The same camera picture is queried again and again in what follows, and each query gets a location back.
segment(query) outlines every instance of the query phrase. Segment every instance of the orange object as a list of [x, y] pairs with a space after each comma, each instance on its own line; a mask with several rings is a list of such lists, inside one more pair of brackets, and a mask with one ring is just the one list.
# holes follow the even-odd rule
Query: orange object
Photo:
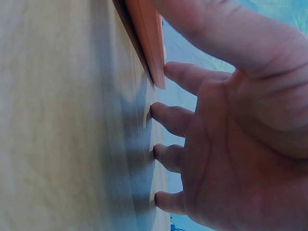
[[125, 0], [141, 43], [154, 84], [166, 88], [163, 67], [165, 52], [162, 17], [152, 5], [151, 0]]

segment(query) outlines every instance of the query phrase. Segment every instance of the wooden board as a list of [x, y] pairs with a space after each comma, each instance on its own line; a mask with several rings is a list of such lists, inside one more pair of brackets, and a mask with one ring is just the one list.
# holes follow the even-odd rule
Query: wooden board
[[162, 17], [152, 5], [151, 0], [125, 0], [130, 17], [144, 51], [154, 83], [165, 89], [164, 40]]
[[111, 0], [3, 0], [0, 230], [168, 231], [157, 94]]

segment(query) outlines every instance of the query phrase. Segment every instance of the wood grain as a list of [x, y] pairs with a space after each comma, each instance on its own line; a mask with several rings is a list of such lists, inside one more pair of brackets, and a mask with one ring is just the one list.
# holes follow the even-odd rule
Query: wood grain
[[156, 100], [111, 0], [2, 0], [0, 230], [169, 230]]

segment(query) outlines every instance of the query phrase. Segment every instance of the finger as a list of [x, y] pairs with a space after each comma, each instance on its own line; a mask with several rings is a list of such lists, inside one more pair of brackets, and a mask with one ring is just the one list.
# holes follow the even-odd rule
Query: finger
[[154, 147], [154, 156], [170, 172], [180, 173], [180, 160], [183, 147], [171, 145], [169, 147], [158, 144]]
[[287, 71], [306, 62], [303, 33], [234, 0], [152, 1], [196, 47], [250, 74]]
[[162, 124], [170, 133], [185, 137], [186, 129], [192, 119], [193, 112], [182, 107], [168, 107], [163, 103], [151, 106], [153, 119]]
[[167, 63], [164, 67], [164, 73], [166, 77], [194, 95], [197, 95], [204, 80], [224, 81], [231, 76], [227, 72], [209, 71], [193, 64], [178, 62]]
[[156, 206], [165, 212], [186, 215], [183, 191], [175, 194], [158, 192], [155, 195]]

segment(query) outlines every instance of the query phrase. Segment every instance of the palm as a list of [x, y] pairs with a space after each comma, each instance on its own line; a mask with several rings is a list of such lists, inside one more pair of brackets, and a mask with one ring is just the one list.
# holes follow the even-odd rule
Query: palm
[[185, 138], [184, 147], [154, 148], [183, 183], [180, 193], [157, 193], [157, 206], [224, 231], [307, 228], [307, 38], [232, 0], [154, 2], [195, 46], [237, 67], [230, 74], [165, 66], [198, 102], [195, 113], [151, 107], [154, 119]]
[[298, 213], [305, 195], [298, 193], [308, 187], [307, 174], [299, 170], [299, 162], [239, 125], [228, 105], [233, 99], [224, 97], [226, 85], [204, 81], [185, 132], [180, 172], [186, 212], [198, 223], [229, 231], [239, 230], [238, 224], [242, 230], [274, 230], [277, 223], [277, 230], [297, 230], [294, 224], [305, 225]]

